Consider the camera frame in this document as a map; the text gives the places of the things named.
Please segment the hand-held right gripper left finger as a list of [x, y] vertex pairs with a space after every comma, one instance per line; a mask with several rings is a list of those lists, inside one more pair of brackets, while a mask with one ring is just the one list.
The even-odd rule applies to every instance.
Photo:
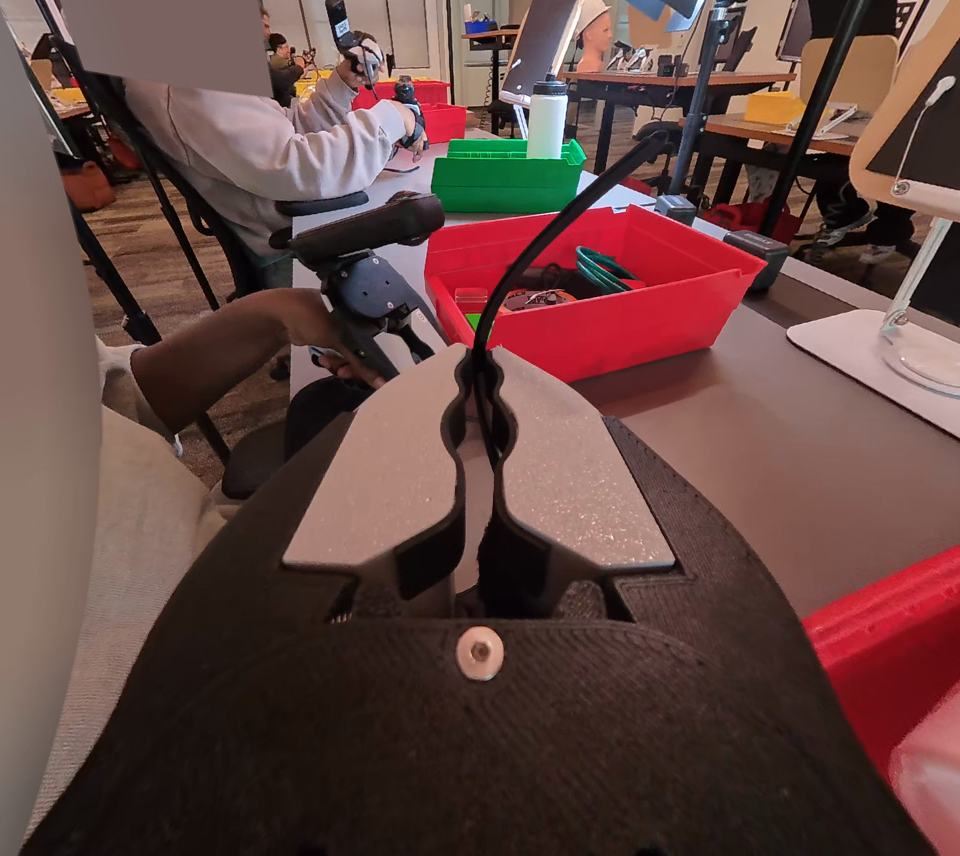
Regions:
[[477, 425], [442, 435], [463, 401], [457, 381], [469, 350], [457, 344], [414, 365], [355, 411], [330, 466], [282, 554], [295, 573], [346, 574], [383, 584], [400, 575], [400, 551], [462, 512], [464, 548], [439, 586], [459, 593], [478, 580], [488, 522], [488, 462]]

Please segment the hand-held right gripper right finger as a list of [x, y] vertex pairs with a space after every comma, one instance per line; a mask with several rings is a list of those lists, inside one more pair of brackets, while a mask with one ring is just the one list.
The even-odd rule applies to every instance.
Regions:
[[489, 372], [500, 456], [480, 544], [486, 610], [544, 617], [573, 583], [674, 570], [663, 528], [594, 405], [502, 346]]

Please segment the red bin with assorted items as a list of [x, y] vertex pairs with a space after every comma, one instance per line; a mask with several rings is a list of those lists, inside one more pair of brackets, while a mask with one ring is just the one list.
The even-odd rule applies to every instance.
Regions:
[[[427, 244], [424, 282], [452, 342], [474, 345], [461, 289], [490, 297], [507, 267], [553, 214], [444, 227]], [[488, 346], [503, 346], [563, 382], [710, 348], [766, 262], [638, 205], [587, 211], [534, 260], [573, 269], [576, 249], [612, 257], [638, 277], [629, 291], [502, 314]]]

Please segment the black zip tie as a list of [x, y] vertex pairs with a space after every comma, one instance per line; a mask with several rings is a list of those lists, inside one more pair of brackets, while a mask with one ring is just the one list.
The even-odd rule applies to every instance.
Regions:
[[512, 286], [530, 268], [536, 257], [552, 244], [564, 231], [587, 210], [592, 208], [607, 192], [619, 185], [623, 179], [640, 166], [649, 164], [666, 146], [672, 130], [667, 123], [654, 123], [654, 128], [643, 140], [637, 142], [620, 160], [612, 164], [597, 176], [587, 188], [581, 191], [539, 232], [507, 267], [494, 288], [482, 311], [474, 334], [471, 350], [471, 382], [476, 401], [478, 424], [486, 451], [488, 463], [496, 469], [502, 455], [501, 447], [495, 441], [493, 412], [490, 399], [490, 380], [492, 369], [488, 360], [488, 342], [498, 316], [498, 310], [504, 303]]

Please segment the red bin with white tube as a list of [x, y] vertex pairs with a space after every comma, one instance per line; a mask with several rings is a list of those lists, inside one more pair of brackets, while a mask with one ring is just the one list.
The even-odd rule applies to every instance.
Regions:
[[959, 548], [802, 620], [851, 728], [884, 778], [895, 748], [958, 684]]

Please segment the person's left forearm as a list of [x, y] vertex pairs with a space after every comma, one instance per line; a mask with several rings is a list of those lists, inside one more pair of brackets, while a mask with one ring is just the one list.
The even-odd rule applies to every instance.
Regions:
[[262, 291], [136, 349], [133, 379], [164, 429], [184, 430], [289, 345], [295, 307], [292, 288]]

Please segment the person's left hand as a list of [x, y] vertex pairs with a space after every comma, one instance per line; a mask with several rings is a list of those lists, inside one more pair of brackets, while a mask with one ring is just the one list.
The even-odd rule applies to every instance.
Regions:
[[282, 290], [279, 310], [282, 327], [292, 346], [313, 347], [319, 353], [319, 367], [342, 381], [362, 382], [378, 390], [387, 382], [344, 341], [342, 328], [317, 288]]

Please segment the black office chair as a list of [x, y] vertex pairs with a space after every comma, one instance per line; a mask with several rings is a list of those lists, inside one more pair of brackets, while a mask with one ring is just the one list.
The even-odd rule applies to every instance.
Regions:
[[[258, 260], [237, 237], [234, 228], [183, 177], [173, 174], [167, 179], [185, 201], [187, 214], [194, 228], [202, 235], [214, 238], [226, 258], [233, 280], [233, 292], [227, 300], [230, 302], [267, 288], [267, 263]], [[294, 217], [339, 212], [368, 201], [366, 191], [359, 191], [334, 199], [277, 202], [275, 208], [291, 223]]]

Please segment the green plastic bin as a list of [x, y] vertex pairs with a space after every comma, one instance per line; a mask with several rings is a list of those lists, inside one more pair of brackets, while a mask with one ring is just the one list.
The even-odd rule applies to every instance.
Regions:
[[434, 164], [431, 191], [448, 214], [558, 213], [578, 194], [586, 154], [576, 141], [557, 159], [526, 149], [520, 140], [453, 140]]

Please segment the small red bin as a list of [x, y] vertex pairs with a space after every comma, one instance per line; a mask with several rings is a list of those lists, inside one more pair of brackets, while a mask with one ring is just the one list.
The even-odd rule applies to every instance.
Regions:
[[[376, 105], [378, 100], [392, 100], [396, 95], [398, 79], [387, 78], [378, 81], [372, 90], [364, 87], [354, 97], [352, 108], [368, 109]], [[450, 84], [446, 81], [428, 78], [413, 78], [411, 85], [415, 100], [420, 104], [449, 105]]]
[[429, 144], [444, 144], [466, 136], [466, 107], [441, 103], [421, 103], [424, 130]]

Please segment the black tripod stand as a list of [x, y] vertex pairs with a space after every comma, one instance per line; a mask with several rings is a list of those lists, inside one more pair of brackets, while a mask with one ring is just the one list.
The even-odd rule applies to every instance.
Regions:
[[[126, 106], [122, 89], [118, 86], [118, 79], [111, 76], [102, 76], [97, 73], [89, 73], [84, 69], [76, 47], [66, 42], [63, 35], [54, 29], [55, 23], [54, 12], [51, 7], [52, 1], [53, 0], [34, 0], [45, 22], [47, 22], [48, 27], [52, 30], [55, 45], [61, 52], [66, 65], [72, 70], [87, 105], [94, 116], [101, 118], [105, 124], [115, 127], [122, 135], [129, 138], [131, 148], [136, 154], [138, 162], [146, 172], [154, 193], [157, 196], [161, 213], [173, 230], [174, 237], [186, 256], [188, 265], [199, 283], [204, 297], [206, 297], [211, 309], [218, 309], [219, 303], [210, 286], [210, 281], [203, 272], [200, 262], [186, 237], [180, 216], [170, 202], [165, 190], [162, 188], [161, 180], [154, 165], [148, 161], [145, 151], [142, 148], [143, 141], [140, 138], [138, 123]], [[97, 276], [104, 282], [114, 297], [114, 300], [124, 312], [125, 332], [131, 338], [146, 345], [159, 343], [162, 337], [156, 325], [138, 304], [137, 299], [133, 296], [114, 263], [103, 249], [102, 244], [90, 229], [86, 219], [79, 213], [75, 206], [71, 208], [71, 212], [73, 214], [75, 230], [81, 249], [93, 265]]]

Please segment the white water bottle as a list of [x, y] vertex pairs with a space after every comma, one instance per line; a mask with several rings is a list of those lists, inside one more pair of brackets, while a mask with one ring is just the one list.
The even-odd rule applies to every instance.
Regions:
[[563, 152], [569, 88], [556, 74], [534, 84], [527, 125], [528, 159], [557, 160]]

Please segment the brown bag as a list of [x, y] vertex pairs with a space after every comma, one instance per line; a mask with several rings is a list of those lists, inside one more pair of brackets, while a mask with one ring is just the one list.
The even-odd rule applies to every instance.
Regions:
[[94, 162], [67, 167], [59, 176], [67, 197], [80, 214], [98, 212], [116, 201], [114, 188]]

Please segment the red bag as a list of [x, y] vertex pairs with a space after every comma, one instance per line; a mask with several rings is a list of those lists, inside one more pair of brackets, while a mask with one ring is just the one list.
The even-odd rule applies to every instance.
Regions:
[[[741, 204], [717, 204], [703, 211], [700, 217], [730, 232], [745, 230], [759, 235], [767, 208], [768, 200]], [[770, 238], [788, 245], [798, 234], [801, 225], [802, 219], [797, 214], [792, 214], [789, 206], [785, 205]]]

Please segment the mannequin head with hard hat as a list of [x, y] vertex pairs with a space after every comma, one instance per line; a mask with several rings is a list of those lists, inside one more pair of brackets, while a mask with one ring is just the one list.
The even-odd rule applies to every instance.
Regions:
[[601, 72], [613, 36], [611, 7], [604, 0], [580, 0], [575, 35], [581, 50], [577, 72]]

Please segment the wooden office desk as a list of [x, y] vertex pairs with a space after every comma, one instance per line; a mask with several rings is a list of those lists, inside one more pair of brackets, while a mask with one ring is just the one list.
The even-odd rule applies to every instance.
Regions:
[[[791, 83], [796, 78], [793, 71], [713, 72], [707, 83], [703, 111], [707, 115], [724, 115], [735, 96], [757, 93], [778, 83]], [[679, 108], [686, 116], [693, 103], [697, 76], [690, 74], [675, 78], [626, 71], [575, 71], [568, 75], [568, 81], [575, 84], [578, 96], [605, 103], [593, 170], [594, 174], [599, 175], [607, 168], [616, 106], [634, 109], [647, 107], [654, 110]]]
[[[852, 119], [817, 134], [801, 158], [795, 177], [838, 186], [845, 183], [850, 158], [866, 126], [866, 119]], [[686, 178], [692, 198], [727, 204], [734, 197], [745, 166], [783, 171], [794, 136], [787, 126], [751, 122], [734, 115], [709, 117], [694, 143], [695, 160]]]

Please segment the yellow plastic bin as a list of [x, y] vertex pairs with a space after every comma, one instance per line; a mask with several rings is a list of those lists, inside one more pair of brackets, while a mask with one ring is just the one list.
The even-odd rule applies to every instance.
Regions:
[[747, 97], [744, 119], [748, 122], [786, 127], [802, 118], [807, 105], [792, 91], [767, 91]]

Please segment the black board on stand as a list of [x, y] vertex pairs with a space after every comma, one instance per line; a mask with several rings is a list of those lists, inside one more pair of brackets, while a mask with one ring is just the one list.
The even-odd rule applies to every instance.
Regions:
[[930, 217], [889, 307], [851, 310], [788, 329], [788, 340], [954, 438], [959, 437], [958, 336], [918, 321], [958, 277], [938, 252], [959, 219], [959, 0], [913, 46], [852, 154], [854, 187]]
[[[847, 25], [849, 0], [791, 0], [775, 55], [800, 67], [799, 98], [808, 102], [834, 38]], [[857, 33], [831, 91], [829, 107], [855, 105], [872, 116], [889, 94], [901, 57], [898, 0], [867, 0]]]

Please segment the black stand pole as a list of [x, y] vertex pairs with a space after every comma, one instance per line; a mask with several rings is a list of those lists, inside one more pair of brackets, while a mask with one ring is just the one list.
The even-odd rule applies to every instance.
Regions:
[[841, 19], [817, 76], [812, 93], [806, 101], [806, 110], [800, 119], [798, 129], [792, 139], [789, 151], [768, 200], [768, 208], [761, 224], [760, 234], [770, 238], [774, 225], [788, 198], [794, 179], [799, 174], [801, 162], [806, 156], [810, 143], [818, 128], [822, 113], [832, 95], [846, 57], [852, 48], [858, 30], [869, 8], [871, 0], [846, 0]]

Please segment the black square tag poster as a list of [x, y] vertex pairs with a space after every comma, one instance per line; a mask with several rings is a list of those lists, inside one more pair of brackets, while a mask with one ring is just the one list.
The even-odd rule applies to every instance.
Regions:
[[896, 0], [894, 28], [898, 52], [903, 56], [931, 0]]

